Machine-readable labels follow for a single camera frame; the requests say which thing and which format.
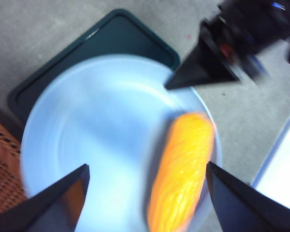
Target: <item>orange object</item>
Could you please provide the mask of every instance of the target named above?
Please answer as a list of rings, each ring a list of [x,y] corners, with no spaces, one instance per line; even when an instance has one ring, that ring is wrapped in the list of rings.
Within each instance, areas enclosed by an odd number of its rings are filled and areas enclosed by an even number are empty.
[[[214,126],[203,115],[184,114],[173,122],[151,192],[150,232],[187,230],[200,198],[214,137]]]

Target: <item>white plate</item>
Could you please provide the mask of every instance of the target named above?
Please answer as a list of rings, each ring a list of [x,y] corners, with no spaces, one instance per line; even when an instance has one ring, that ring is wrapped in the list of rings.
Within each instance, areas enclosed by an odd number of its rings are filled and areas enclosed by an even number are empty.
[[[147,58],[108,55],[81,62],[42,93],[26,124],[21,170],[33,196],[80,165],[90,167],[77,232],[146,232],[146,206],[170,122],[205,112],[193,88],[167,91],[172,71]],[[212,161],[222,165],[219,138]],[[189,231],[211,207],[207,187]]]

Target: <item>brown wicker basket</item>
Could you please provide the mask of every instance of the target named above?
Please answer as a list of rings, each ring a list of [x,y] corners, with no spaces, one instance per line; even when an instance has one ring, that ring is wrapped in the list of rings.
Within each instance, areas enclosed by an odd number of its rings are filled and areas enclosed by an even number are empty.
[[[20,143],[0,125],[0,214],[26,197],[19,172]]]

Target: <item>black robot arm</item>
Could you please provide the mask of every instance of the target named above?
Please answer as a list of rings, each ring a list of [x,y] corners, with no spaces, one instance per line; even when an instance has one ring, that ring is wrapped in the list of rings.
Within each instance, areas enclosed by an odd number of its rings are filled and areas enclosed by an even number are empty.
[[[219,8],[219,15],[201,23],[197,46],[167,89],[237,80],[234,66],[255,79],[264,71],[255,55],[290,40],[290,0],[226,0]]]

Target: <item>plastic tray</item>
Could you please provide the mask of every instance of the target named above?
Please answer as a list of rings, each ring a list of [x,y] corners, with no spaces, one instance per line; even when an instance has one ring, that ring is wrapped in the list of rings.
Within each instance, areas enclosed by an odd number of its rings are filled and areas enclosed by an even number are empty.
[[[26,122],[42,91],[60,73],[88,58],[105,54],[133,54],[159,61],[173,70],[178,54],[130,12],[111,11],[9,95],[10,109]]]

